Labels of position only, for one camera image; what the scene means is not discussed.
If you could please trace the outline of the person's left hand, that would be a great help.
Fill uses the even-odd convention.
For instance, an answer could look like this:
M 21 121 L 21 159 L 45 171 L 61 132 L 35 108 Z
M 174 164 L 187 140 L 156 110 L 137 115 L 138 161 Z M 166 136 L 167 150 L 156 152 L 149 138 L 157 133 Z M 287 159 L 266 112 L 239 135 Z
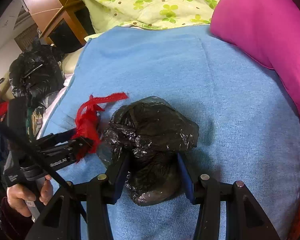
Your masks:
M 53 196 L 53 186 L 51 184 L 52 177 L 50 175 L 45 176 L 45 181 L 40 191 L 39 200 L 47 205 Z M 7 202 L 9 206 L 17 211 L 24 217 L 30 217 L 31 212 L 28 209 L 25 201 L 35 201 L 36 196 L 28 188 L 23 185 L 16 184 L 7 188 Z

